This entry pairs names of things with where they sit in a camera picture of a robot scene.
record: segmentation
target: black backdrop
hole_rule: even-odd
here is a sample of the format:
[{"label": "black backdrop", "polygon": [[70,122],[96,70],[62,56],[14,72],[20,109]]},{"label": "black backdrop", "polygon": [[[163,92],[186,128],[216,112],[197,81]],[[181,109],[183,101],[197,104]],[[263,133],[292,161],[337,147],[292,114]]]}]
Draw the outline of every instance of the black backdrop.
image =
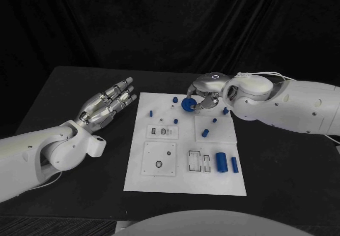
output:
[{"label": "black backdrop", "polygon": [[1,137],[59,65],[276,71],[340,86],[337,0],[4,0],[1,11]]}]

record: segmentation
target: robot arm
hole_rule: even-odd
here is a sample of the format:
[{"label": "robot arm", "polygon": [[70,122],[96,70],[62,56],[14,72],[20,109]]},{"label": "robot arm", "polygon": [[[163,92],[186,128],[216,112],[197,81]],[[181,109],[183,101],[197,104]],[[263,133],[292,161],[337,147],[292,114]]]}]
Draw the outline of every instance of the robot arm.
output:
[{"label": "robot arm", "polygon": [[258,119],[299,133],[340,135],[340,87],[307,81],[273,84],[255,73],[237,73],[229,78],[213,72],[193,82],[187,99],[193,91],[204,100],[190,106],[191,110],[214,107],[222,97],[227,109],[243,120]]},{"label": "robot arm", "polygon": [[[75,168],[85,155],[99,157],[105,140],[92,135],[137,98],[127,78],[83,104],[75,120],[59,127],[0,140],[0,202],[44,183],[60,171]],[[40,154],[49,163],[40,164]]]}]

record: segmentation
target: black table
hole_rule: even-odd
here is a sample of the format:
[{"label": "black table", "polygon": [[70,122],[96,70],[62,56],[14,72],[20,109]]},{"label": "black table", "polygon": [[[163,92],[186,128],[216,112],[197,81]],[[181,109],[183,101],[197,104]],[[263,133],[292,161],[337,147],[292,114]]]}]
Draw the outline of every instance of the black table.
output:
[{"label": "black table", "polygon": [[[184,94],[199,75],[57,67],[17,134],[73,119],[89,97],[129,76],[138,95]],[[291,225],[340,226],[340,154],[333,142],[235,116],[246,197],[124,192],[137,105],[138,100],[95,133],[106,140],[102,156],[86,156],[57,182],[1,203],[1,215],[142,220],[174,211],[220,209]]]}]

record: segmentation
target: white platform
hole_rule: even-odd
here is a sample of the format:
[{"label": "white platform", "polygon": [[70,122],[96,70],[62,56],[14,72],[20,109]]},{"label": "white platform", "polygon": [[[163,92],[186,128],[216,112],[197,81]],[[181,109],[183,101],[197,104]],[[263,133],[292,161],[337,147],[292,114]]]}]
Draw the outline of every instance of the white platform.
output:
[{"label": "white platform", "polygon": [[[174,96],[178,98],[177,103],[171,101]],[[186,112],[180,105],[184,97],[186,95],[181,94],[140,94],[124,190],[246,196],[232,118],[230,114],[223,115],[222,112],[225,104],[220,100],[214,108],[201,110],[199,113]],[[193,96],[193,98],[197,102],[203,100],[199,96]],[[147,138],[150,137],[150,134],[147,134],[150,132],[148,125],[177,126],[178,138]],[[204,139],[200,140],[199,136],[196,136],[196,133],[201,134],[203,128],[210,129],[206,142]],[[176,144],[174,176],[141,174],[145,169],[142,163],[145,164],[150,161],[147,157],[142,159],[145,142]],[[199,151],[201,158],[209,155],[212,168],[209,173],[188,171],[188,151]],[[216,170],[214,154],[217,152],[226,153],[229,169],[226,173],[219,173]],[[230,157],[236,157],[239,173],[232,171]],[[154,168],[154,161],[150,161],[150,166],[152,166],[150,168]]]}]

